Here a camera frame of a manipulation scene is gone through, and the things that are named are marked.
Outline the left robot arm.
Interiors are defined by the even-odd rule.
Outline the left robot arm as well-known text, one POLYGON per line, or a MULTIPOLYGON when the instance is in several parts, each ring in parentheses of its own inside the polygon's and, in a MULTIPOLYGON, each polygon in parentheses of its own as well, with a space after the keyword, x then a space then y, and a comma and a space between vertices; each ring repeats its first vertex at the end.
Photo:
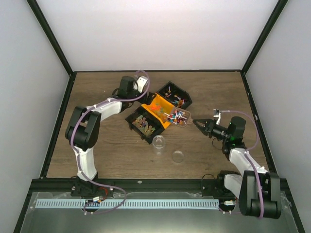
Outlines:
POLYGON ((76 106, 69 120, 65 138, 74 151, 77 164, 77 177, 84 181, 82 190, 88 196, 99 192, 99 187, 119 190, 116 186, 100 184, 95 181, 97 169, 94 162, 94 146, 97 143, 100 124, 110 116, 116 115, 135 101, 144 100, 150 87, 150 77, 143 71, 135 73, 135 77, 124 76, 120 85, 105 100, 87 106, 76 106))

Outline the yellow bin with star candies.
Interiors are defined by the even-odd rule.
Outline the yellow bin with star candies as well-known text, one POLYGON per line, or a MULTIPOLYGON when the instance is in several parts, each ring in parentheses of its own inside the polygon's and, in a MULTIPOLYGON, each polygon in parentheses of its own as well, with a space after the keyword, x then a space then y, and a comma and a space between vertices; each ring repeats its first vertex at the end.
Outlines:
POLYGON ((164 129, 171 125, 167 120, 167 114, 172 112, 174 105, 159 94, 155 93, 155 97, 150 104, 142 104, 141 106, 159 120, 164 129))

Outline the brown slotted plastic scoop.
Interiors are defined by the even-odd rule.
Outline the brown slotted plastic scoop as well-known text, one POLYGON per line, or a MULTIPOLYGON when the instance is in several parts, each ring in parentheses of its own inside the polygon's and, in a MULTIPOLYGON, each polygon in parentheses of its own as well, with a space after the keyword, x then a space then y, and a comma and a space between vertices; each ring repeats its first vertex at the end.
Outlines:
POLYGON ((187 125, 193 124, 191 112, 174 107, 169 113, 166 113, 167 121, 175 126, 184 128, 187 125))

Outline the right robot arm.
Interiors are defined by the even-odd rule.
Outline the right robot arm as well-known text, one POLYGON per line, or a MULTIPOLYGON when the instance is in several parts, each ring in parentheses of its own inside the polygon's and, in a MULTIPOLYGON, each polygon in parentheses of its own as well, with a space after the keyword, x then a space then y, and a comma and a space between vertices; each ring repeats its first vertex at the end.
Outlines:
POLYGON ((244 216, 280 218, 280 178, 250 155, 250 149, 243 142, 246 120, 234 116, 228 127, 219 125, 214 119, 194 119, 193 123, 203 135, 222 142, 222 153, 239 171, 238 174, 225 174, 217 181, 216 191, 223 196, 232 192, 238 198, 244 216))

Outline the black bin with gummy candies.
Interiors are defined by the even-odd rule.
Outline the black bin with gummy candies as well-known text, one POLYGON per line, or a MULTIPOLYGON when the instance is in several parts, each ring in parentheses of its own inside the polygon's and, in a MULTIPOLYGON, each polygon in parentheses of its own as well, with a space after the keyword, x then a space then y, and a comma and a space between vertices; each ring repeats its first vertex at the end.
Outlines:
POLYGON ((151 144, 153 138, 165 130, 160 120, 143 107, 137 108, 125 120, 129 128, 137 132, 148 144, 151 144))

